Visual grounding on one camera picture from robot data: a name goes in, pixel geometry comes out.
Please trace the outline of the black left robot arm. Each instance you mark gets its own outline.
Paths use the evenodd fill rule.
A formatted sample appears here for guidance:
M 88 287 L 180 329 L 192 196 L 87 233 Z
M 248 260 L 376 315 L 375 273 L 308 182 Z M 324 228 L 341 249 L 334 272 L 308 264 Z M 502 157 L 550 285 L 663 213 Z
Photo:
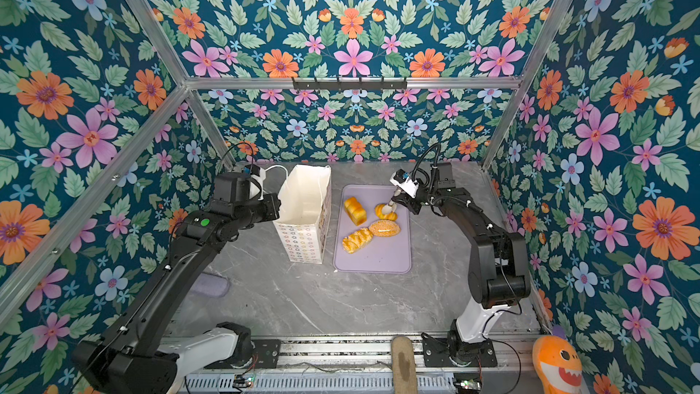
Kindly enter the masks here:
M 125 313 L 97 341 L 81 341 L 71 360 L 101 393 L 167 393 L 189 374 L 216 362 L 245 367 L 254 361 L 249 328 L 223 322 L 164 346 L 162 338 L 197 279 L 240 231 L 279 217 L 281 202 L 264 192 L 263 169 L 250 164 L 214 180 L 209 205 L 189 213 L 171 234 L 167 257 Z

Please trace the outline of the white metal tongs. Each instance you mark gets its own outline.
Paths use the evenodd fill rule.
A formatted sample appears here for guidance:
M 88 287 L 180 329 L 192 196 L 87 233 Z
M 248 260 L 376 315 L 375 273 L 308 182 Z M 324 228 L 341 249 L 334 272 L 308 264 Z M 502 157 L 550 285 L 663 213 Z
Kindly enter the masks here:
M 397 210 L 396 200 L 397 200 L 397 197 L 399 195 L 401 195 L 401 193 L 402 193 L 401 189 L 399 189 L 399 188 L 395 189 L 395 191 L 392 194 L 391 199 L 385 205 L 382 206 L 381 213 L 383 213 L 383 215 L 390 215 L 390 213 L 395 213 L 395 211 Z

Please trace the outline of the white paper gift bag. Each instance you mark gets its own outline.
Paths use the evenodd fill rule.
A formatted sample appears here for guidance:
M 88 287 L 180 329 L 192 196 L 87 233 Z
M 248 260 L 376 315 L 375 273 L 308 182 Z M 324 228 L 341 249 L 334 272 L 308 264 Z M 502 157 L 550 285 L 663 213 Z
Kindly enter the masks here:
M 322 264 L 331 215 L 331 167 L 297 164 L 287 169 L 275 164 L 264 169 L 266 180 L 276 171 L 283 173 L 284 182 L 273 223 L 284 251 L 292 263 Z

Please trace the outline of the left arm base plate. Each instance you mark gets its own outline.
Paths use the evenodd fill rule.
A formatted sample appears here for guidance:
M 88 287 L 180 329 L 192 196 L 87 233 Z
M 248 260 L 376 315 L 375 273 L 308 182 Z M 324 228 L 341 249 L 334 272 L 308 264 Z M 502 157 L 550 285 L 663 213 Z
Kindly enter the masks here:
M 245 370 L 272 370 L 277 368 L 281 355 L 282 341 L 279 339 L 252 339 L 242 349 Z

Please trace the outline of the round yellow ridged bun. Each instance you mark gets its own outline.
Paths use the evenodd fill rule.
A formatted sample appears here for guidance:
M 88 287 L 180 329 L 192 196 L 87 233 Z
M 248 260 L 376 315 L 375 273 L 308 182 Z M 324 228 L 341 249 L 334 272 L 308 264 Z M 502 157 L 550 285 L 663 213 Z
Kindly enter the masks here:
M 375 207 L 375 214 L 379 220 L 395 222 L 397 216 L 397 206 L 395 204 L 378 204 Z

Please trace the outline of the oval sesame bread roll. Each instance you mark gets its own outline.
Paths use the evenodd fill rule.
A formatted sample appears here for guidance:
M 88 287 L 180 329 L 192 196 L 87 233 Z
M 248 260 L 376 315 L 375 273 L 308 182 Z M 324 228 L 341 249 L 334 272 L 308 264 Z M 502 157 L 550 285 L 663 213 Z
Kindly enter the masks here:
M 396 222 L 379 220 L 370 224 L 369 231 L 375 237 L 393 237 L 400 234 L 401 228 Z

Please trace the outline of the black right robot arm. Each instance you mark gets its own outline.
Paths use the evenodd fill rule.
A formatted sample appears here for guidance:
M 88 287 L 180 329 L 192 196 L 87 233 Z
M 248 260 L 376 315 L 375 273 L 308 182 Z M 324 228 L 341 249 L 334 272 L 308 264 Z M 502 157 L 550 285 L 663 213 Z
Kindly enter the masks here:
M 425 206 L 455 224 L 470 243 L 468 291 L 463 313 L 450 327 L 446 341 L 448 358 L 467 366 L 486 358 L 493 350 L 490 330 L 503 315 L 521 315 L 521 301 L 530 296 L 524 237 L 508 231 L 486 215 L 471 193 L 457 186 L 449 163 L 434 163 L 421 182 L 419 167 L 396 173 L 392 199 L 418 215 Z

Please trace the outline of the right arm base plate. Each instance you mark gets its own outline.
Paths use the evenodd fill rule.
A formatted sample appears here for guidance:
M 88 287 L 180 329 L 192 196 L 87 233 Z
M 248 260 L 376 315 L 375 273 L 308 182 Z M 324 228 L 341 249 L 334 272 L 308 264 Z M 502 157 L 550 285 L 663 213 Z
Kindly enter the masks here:
M 470 344 L 459 339 L 455 331 L 446 337 L 421 335 L 424 365 L 428 368 L 495 368 L 496 352 L 490 340 Z

